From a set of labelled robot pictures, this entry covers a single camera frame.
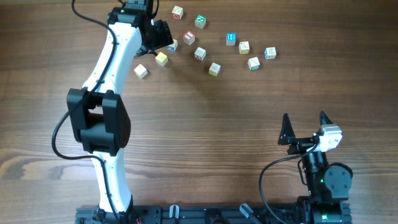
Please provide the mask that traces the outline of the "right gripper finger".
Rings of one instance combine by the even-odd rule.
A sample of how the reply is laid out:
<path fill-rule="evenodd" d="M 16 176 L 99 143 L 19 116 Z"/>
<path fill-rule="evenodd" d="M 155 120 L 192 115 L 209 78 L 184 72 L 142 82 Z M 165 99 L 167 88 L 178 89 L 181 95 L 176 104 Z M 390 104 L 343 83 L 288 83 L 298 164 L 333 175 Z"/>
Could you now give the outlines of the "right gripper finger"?
<path fill-rule="evenodd" d="M 320 112 L 320 126 L 333 124 L 333 122 L 329 119 L 324 111 Z"/>
<path fill-rule="evenodd" d="M 296 136 L 290 122 L 289 115 L 285 113 L 282 118 L 282 127 L 278 139 L 278 145 L 289 145 L 296 141 Z"/>

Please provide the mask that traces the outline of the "blue sided picture block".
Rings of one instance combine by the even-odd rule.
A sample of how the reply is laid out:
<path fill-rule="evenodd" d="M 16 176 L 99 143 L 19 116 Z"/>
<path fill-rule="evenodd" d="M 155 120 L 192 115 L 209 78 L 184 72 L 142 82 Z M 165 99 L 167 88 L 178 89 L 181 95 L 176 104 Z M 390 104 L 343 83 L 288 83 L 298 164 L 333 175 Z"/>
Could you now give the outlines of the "blue sided picture block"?
<path fill-rule="evenodd" d="M 178 47 L 178 40 L 174 39 L 173 43 L 167 46 L 167 50 L 175 52 Z"/>

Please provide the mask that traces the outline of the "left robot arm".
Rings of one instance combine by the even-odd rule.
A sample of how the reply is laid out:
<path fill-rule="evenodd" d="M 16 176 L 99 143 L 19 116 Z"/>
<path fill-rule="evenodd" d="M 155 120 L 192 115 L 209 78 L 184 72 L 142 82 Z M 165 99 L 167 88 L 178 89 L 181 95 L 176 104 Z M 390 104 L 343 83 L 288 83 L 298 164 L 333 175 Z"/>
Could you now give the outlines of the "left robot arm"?
<path fill-rule="evenodd" d="M 104 24 L 108 34 L 92 74 L 80 89 L 68 92 L 73 135 L 93 162 L 100 192 L 92 212 L 77 210 L 77 223 L 139 223 L 124 170 L 131 121 L 121 93 L 134 57 L 173 42 L 168 24 L 154 19 L 158 8 L 158 1 L 115 7 Z"/>

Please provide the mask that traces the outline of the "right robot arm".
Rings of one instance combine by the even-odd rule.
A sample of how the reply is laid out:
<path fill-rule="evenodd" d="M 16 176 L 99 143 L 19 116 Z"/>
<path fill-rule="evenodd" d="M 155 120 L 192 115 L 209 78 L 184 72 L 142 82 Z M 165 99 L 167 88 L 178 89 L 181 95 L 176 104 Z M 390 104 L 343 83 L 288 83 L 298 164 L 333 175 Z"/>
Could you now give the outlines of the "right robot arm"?
<path fill-rule="evenodd" d="M 288 145 L 289 155 L 300 156 L 302 183 L 309 196 L 300 196 L 295 203 L 293 223 L 352 223 L 346 201 L 352 184 L 353 171 L 340 162 L 329 163 L 326 152 L 337 148 L 342 130 L 320 112 L 320 127 L 309 138 L 297 138 L 288 114 L 283 115 L 279 145 Z"/>

